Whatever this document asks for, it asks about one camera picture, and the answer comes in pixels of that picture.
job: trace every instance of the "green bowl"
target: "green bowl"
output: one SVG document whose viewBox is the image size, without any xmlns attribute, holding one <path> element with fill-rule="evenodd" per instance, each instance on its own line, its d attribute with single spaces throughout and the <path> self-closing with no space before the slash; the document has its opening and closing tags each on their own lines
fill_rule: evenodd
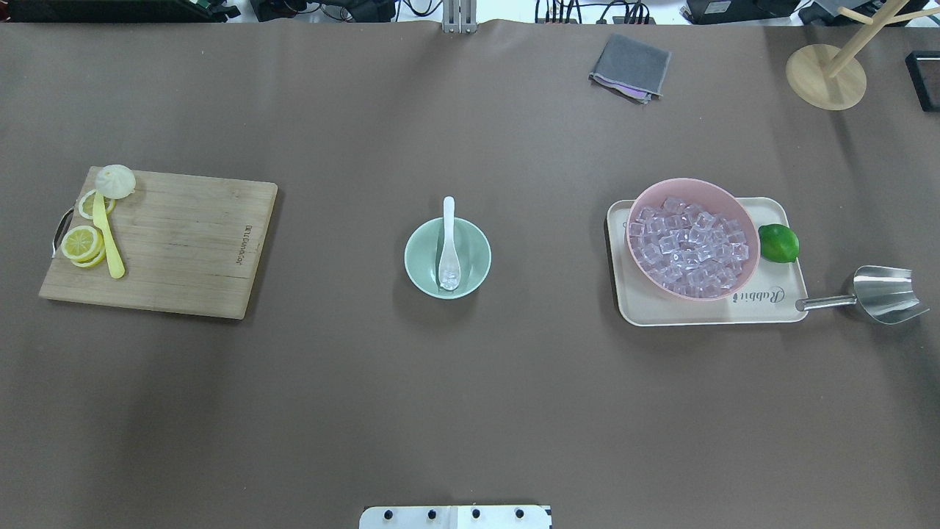
<svg viewBox="0 0 940 529">
<path fill-rule="evenodd" d="M 437 264 L 444 246 L 444 219 L 433 218 L 415 230 L 405 245 L 405 271 L 421 292 L 440 299 L 456 299 L 477 290 L 490 273 L 493 253 L 486 235 L 472 222 L 454 218 L 454 247 L 461 263 L 461 284 L 447 291 L 437 284 Z"/>
</svg>

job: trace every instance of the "metal handle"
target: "metal handle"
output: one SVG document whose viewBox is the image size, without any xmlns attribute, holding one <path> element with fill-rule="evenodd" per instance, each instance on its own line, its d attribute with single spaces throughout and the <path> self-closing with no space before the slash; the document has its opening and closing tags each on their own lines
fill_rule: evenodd
<svg viewBox="0 0 940 529">
<path fill-rule="evenodd" d="M 55 251 L 58 249 L 59 245 L 62 244 L 62 238 L 69 230 L 71 216 L 74 212 L 75 208 L 69 208 L 69 211 L 65 212 L 65 215 L 59 220 L 59 227 L 55 229 L 55 236 L 53 236 L 53 258 L 55 257 Z"/>
<path fill-rule="evenodd" d="M 854 305 L 858 302 L 855 296 L 832 296 L 816 297 L 814 299 L 797 299 L 796 310 L 800 312 L 812 311 L 815 309 L 828 309 L 830 307 L 841 307 L 843 305 Z"/>
</svg>

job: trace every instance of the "folded towel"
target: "folded towel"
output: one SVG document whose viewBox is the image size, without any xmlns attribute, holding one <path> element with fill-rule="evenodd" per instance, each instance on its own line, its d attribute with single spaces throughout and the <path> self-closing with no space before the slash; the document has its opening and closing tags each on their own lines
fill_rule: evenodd
<svg viewBox="0 0 940 529">
<path fill-rule="evenodd" d="M 611 35 L 590 79 L 642 104 L 662 97 L 672 52 L 622 35 Z"/>
</svg>

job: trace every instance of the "beige tray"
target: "beige tray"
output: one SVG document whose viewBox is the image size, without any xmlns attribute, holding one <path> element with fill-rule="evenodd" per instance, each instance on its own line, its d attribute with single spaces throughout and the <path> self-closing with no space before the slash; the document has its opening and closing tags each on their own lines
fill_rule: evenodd
<svg viewBox="0 0 940 529">
<path fill-rule="evenodd" d="M 787 213 L 775 200 L 764 197 L 738 199 L 758 226 L 789 226 Z M 607 210 L 610 255 L 617 285 L 617 303 L 623 319 L 639 327 L 721 325 L 738 323 L 792 323 L 806 313 L 794 302 L 807 297 L 800 263 L 780 264 L 761 259 L 757 271 L 732 297 L 692 302 L 673 297 L 652 284 L 630 256 L 624 234 L 633 200 L 614 202 Z"/>
</svg>

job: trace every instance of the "lemon slice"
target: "lemon slice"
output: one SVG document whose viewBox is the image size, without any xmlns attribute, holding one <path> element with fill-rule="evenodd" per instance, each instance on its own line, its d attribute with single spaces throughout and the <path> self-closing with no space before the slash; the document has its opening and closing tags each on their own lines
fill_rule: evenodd
<svg viewBox="0 0 940 529">
<path fill-rule="evenodd" d="M 107 199 L 123 199 L 137 187 L 133 171 L 122 166 L 105 166 L 95 175 L 95 189 Z"/>
<path fill-rule="evenodd" d="M 104 246 L 98 250 L 98 255 L 92 257 L 88 261 L 75 261 L 72 260 L 72 264 L 78 266 L 79 268 L 91 268 L 92 266 L 100 265 L 104 261 Z"/>
<path fill-rule="evenodd" d="M 91 217 L 91 206 L 92 206 L 92 204 L 95 203 L 95 201 L 94 201 L 94 198 L 95 198 L 95 191 L 97 191 L 97 189 L 92 189 L 91 191 L 88 191 L 88 192 L 85 193 L 85 195 L 78 201 L 78 214 L 81 215 L 81 216 L 83 216 L 83 217 L 85 217 L 85 218 L 87 218 L 88 220 L 93 220 L 93 218 Z M 107 213 L 111 213 L 112 211 L 114 211 L 114 210 L 115 210 L 115 204 L 116 204 L 116 203 L 118 203 L 117 200 L 114 200 L 114 199 L 105 199 L 105 201 L 104 201 L 104 212 L 107 214 Z"/>
<path fill-rule="evenodd" d="M 65 234 L 59 250 L 73 261 L 92 259 L 102 248 L 102 234 L 93 226 L 76 226 Z"/>
</svg>

